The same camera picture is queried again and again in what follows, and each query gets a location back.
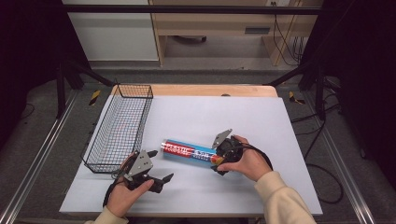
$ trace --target finger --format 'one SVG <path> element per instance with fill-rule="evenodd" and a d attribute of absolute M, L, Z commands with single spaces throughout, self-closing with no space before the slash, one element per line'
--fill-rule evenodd
<path fill-rule="evenodd" d="M 133 193 L 135 193 L 135 195 L 138 197 L 140 197 L 142 194 L 146 193 L 149 188 L 151 188 L 151 186 L 154 184 L 154 180 L 150 179 L 146 182 L 144 182 L 143 184 L 141 184 L 138 188 L 133 190 Z"/>
<path fill-rule="evenodd" d="M 248 140 L 246 138 L 244 138 L 244 137 L 241 137 L 241 136 L 236 135 L 236 134 L 233 137 L 235 137 L 235 139 L 238 140 L 241 143 L 248 144 Z"/>
<path fill-rule="evenodd" d="M 126 183 L 125 178 L 124 178 L 123 176 L 120 176 L 120 177 L 117 179 L 117 185 L 127 186 L 127 183 Z"/>
<path fill-rule="evenodd" d="M 218 171 L 238 171 L 237 163 L 227 162 L 218 167 Z"/>

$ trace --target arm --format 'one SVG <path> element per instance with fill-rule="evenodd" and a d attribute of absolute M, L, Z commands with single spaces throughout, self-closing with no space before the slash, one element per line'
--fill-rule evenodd
<path fill-rule="evenodd" d="M 123 176 L 119 177 L 114 189 L 108 198 L 107 206 L 95 221 L 87 221 L 85 224 L 126 224 L 128 219 L 125 214 L 136 202 L 136 200 L 146 193 L 154 184 L 150 179 L 134 190 L 129 190 Z"/>
<path fill-rule="evenodd" d="M 234 136 L 242 144 L 248 140 Z M 272 171 L 265 159 L 252 149 L 244 149 L 240 161 L 224 163 L 220 171 L 237 171 L 256 181 L 255 189 L 262 198 L 267 223 L 315 223 L 301 196 L 286 186 L 278 172 Z"/>
<path fill-rule="evenodd" d="M 263 175 L 254 188 L 262 198 L 268 223 L 316 223 L 299 193 L 286 186 L 278 172 Z"/>

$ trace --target red label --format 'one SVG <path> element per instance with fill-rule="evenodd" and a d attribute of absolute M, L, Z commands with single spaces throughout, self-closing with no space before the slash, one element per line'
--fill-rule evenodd
<path fill-rule="evenodd" d="M 193 147 L 186 147 L 181 144 L 166 142 L 163 146 L 163 152 L 174 154 L 180 157 L 189 158 L 194 153 Z"/>

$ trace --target cylindrical container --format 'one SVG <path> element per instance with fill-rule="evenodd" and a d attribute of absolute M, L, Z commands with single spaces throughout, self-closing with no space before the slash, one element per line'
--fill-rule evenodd
<path fill-rule="evenodd" d="M 223 161 L 223 158 L 216 155 L 216 150 L 212 148 L 200 147 L 171 139 L 163 140 L 161 150 L 164 154 L 174 155 L 189 160 L 205 161 L 215 165 L 219 165 Z"/>

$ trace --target aluminum rail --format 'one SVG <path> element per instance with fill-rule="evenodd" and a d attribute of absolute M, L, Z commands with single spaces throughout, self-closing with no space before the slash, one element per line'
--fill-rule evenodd
<path fill-rule="evenodd" d="M 77 99 L 77 96 L 78 96 L 78 91 L 71 92 L 69 99 L 66 103 L 67 104 L 66 110 L 59 119 L 55 120 L 51 130 L 49 131 L 49 134 L 47 135 L 46 140 L 44 141 L 41 148 L 38 150 L 37 155 L 35 156 L 35 160 L 32 162 L 32 165 L 30 166 L 29 170 L 24 176 L 20 186 L 18 187 L 17 191 L 15 192 L 11 201 L 9 202 L 7 208 L 1 214 L 0 216 L 1 224 L 10 224 L 15 221 L 15 218 L 20 212 L 24 201 L 26 200 L 30 190 L 32 189 L 35 180 L 40 174 L 41 168 L 43 167 L 46 158 L 50 154 L 52 147 L 56 139 L 58 138 L 58 135 L 62 127 L 64 126 L 67 117 L 70 114 L 70 111 Z"/>
<path fill-rule="evenodd" d="M 43 10 L 85 13 L 199 13 L 199 14 L 271 14 L 333 15 L 339 8 L 323 7 L 237 7 L 237 6 L 144 6 L 144 5 L 42 5 Z"/>
<path fill-rule="evenodd" d="M 303 91 L 303 95 L 305 100 L 307 101 L 312 112 L 315 113 L 314 109 L 314 99 L 312 94 L 308 94 Z M 316 122 L 318 126 L 320 126 L 320 120 L 318 117 L 316 118 Z M 374 217 L 367 206 L 366 201 L 364 201 L 363 196 L 361 195 L 361 191 L 358 188 L 355 180 L 352 177 L 352 174 L 349 172 L 344 160 L 342 159 L 340 153 L 338 152 L 337 146 L 335 145 L 332 137 L 329 133 L 329 130 L 324 126 L 323 128 L 323 138 L 324 143 L 327 146 L 330 159 L 332 160 L 332 164 L 334 165 L 335 171 L 337 172 L 341 183 L 346 191 L 346 195 L 348 196 L 350 203 L 352 204 L 353 209 L 355 210 L 356 216 L 359 219 L 361 224 L 374 224 Z"/>

